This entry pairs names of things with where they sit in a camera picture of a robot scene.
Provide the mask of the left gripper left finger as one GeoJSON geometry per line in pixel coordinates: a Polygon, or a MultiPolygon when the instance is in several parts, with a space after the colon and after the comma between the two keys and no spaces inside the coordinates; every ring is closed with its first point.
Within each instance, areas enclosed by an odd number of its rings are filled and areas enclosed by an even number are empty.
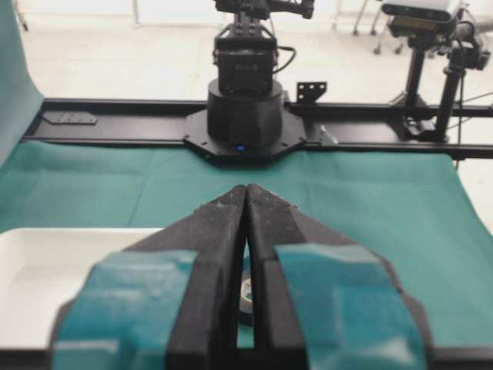
{"type": "Polygon", "coordinates": [[[247,189],[94,264],[52,331],[55,369],[220,369],[236,349],[247,189]]]}

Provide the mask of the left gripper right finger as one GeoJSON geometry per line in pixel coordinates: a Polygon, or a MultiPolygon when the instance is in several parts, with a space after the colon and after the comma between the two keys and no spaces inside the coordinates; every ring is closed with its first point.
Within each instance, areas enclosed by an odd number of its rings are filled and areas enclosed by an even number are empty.
{"type": "Polygon", "coordinates": [[[246,211],[254,343],[271,368],[432,368],[427,315],[389,260],[256,184],[246,211]]]}

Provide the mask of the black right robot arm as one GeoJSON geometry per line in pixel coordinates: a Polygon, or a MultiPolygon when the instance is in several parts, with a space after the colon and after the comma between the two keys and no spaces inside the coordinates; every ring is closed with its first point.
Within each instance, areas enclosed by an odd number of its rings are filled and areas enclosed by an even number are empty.
{"type": "Polygon", "coordinates": [[[274,12],[310,19],[312,1],[217,1],[234,15],[214,39],[218,76],[208,85],[205,109],[186,118],[183,141],[207,160],[264,161],[306,145],[301,117],[285,106],[274,76],[279,46],[263,21],[274,12]]]}

